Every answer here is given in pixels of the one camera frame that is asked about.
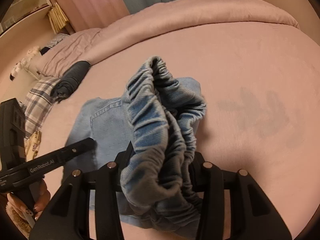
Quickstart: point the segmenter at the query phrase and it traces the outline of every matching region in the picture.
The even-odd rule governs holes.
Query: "yellow object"
[[[24,149],[26,154],[26,162],[33,160],[38,152],[41,142],[41,132],[34,132],[30,138],[28,138],[24,143]]]
[[[61,31],[69,22],[69,19],[64,14],[58,3],[55,3],[52,9],[48,12],[48,17],[50,20],[51,28],[53,29],[55,34]]]

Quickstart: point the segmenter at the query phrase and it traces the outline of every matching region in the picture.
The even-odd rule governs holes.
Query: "human hand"
[[[44,208],[47,206],[47,204],[50,201],[50,192],[47,189],[47,185],[44,182],[44,180],[42,179],[40,182],[40,186],[39,186],[39,198],[35,203],[34,212],[36,213],[35,219],[38,220],[38,218],[40,217],[40,215],[42,214],[42,211],[44,210]],[[9,203],[13,206],[14,210],[19,214],[20,217],[25,218],[23,215],[23,212],[26,212],[26,210],[28,209],[27,206],[22,202],[22,200],[20,200],[19,198],[17,198],[14,194],[9,193],[7,195],[8,201]]]

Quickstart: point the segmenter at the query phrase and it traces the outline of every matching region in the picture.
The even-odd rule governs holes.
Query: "wall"
[[[47,11],[48,8],[43,8],[26,17],[0,36],[0,99],[13,89],[13,82],[9,78],[13,66],[29,49],[43,47],[53,38]]]

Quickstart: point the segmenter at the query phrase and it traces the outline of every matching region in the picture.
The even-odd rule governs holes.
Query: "plaid fabric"
[[[35,131],[40,130],[44,120],[49,114],[54,100],[50,97],[51,90],[59,82],[59,78],[45,77],[31,89],[24,101],[27,106],[26,138]]]

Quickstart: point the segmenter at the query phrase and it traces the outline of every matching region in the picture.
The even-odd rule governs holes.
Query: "yellow tassel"
[[[58,3],[56,3],[52,9],[48,12],[48,17],[50,20],[51,28],[54,33],[57,34],[60,32],[69,22],[67,16],[62,11]]]

